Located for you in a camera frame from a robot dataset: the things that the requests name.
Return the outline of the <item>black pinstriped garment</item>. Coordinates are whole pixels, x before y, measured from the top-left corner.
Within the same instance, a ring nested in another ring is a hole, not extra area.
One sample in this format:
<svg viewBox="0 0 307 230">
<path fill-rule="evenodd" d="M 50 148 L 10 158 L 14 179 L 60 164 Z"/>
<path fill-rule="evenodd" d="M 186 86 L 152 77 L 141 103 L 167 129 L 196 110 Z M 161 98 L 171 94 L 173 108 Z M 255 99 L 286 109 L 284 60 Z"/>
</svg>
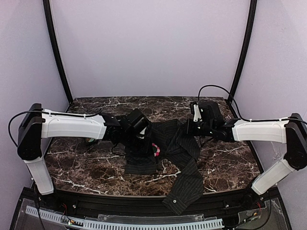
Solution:
<svg viewBox="0 0 307 230">
<path fill-rule="evenodd" d="M 143 140 L 147 146 L 160 151 L 157 157 L 154 152 L 125 148 L 126 173 L 154 174 L 160 159 L 167 159 L 180 170 L 170 193 L 162 201 L 176 215 L 203 195 L 203 176 L 197 166 L 201 150 L 195 138 L 184 133 L 183 126 L 173 119 L 154 122 L 146 128 Z"/>
</svg>

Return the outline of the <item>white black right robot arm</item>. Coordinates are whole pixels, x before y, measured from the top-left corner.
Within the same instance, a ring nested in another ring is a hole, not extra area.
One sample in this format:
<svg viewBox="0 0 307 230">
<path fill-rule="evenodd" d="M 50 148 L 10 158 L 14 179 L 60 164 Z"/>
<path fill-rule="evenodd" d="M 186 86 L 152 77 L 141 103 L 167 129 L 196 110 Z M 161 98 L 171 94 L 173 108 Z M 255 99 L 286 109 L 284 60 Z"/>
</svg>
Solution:
<svg viewBox="0 0 307 230">
<path fill-rule="evenodd" d="M 293 171 L 307 166 L 307 124 L 298 113 L 267 120 L 243 118 L 225 121 L 219 105 L 209 101 L 190 103 L 192 119 L 186 122 L 186 134 L 211 137 L 223 142 L 268 141 L 286 144 L 286 153 L 251 184 L 253 193 L 262 195 Z"/>
</svg>

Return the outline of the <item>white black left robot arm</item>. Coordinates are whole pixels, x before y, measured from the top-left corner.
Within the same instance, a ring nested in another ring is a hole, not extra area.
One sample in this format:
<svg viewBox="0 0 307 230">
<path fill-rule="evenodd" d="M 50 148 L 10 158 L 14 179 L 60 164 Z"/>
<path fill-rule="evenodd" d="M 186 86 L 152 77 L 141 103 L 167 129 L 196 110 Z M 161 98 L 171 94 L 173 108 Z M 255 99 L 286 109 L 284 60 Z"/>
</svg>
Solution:
<svg viewBox="0 0 307 230">
<path fill-rule="evenodd" d="M 24 115 L 18 128 L 18 138 L 13 140 L 18 156 L 25 162 L 38 192 L 47 196 L 55 188 L 41 150 L 43 138 L 70 137 L 110 141 L 122 144 L 138 157 L 155 156 L 156 147 L 146 136 L 150 121 L 139 110 L 128 115 L 110 113 L 72 114 L 43 109 L 39 103 L 28 111 L 13 116 L 10 121 Z"/>
</svg>

